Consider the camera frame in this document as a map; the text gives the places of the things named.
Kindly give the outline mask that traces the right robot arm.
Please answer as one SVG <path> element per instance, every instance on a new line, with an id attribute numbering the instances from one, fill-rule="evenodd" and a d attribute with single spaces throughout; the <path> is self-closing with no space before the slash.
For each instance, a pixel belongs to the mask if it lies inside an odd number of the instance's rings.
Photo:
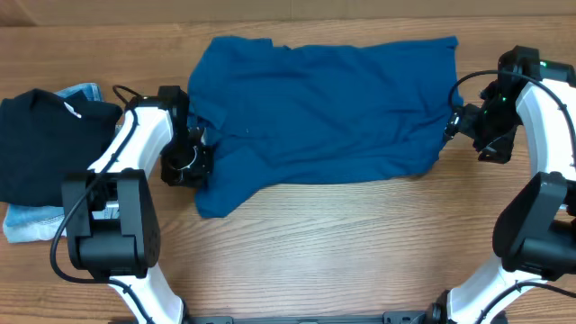
<path id="1" fill-rule="evenodd" d="M 481 106 L 451 106 L 445 139 L 472 139 L 478 159 L 510 161 L 524 128 L 531 179 L 497 218 L 490 259 L 463 284 L 444 291 L 417 323 L 505 323 L 505 309 L 532 288 L 564 296 L 554 281 L 575 272 L 575 69 L 516 46 L 499 58 Z"/>

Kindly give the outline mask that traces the blue polo shirt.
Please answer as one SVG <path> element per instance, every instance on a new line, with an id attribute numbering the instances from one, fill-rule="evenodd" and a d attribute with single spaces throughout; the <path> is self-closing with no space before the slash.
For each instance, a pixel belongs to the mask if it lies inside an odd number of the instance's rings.
<path id="1" fill-rule="evenodd" d="M 214 150 L 197 211 L 226 217 L 271 185 L 427 173 L 444 146 L 457 45 L 454 36 L 298 48 L 214 38 L 187 87 L 190 120 Z"/>

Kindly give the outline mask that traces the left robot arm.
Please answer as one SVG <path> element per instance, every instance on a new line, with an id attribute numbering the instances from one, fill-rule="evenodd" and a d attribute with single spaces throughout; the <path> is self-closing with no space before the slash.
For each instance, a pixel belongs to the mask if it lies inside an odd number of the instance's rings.
<path id="1" fill-rule="evenodd" d="M 62 184 L 65 217 L 52 240 L 54 273 L 75 284 L 105 284 L 137 323 L 192 323 L 159 266 L 160 228 L 148 179 L 155 165 L 170 186 L 202 187 L 213 170 L 204 130 L 189 127 L 189 97 L 177 85 L 134 93 L 110 147 Z"/>

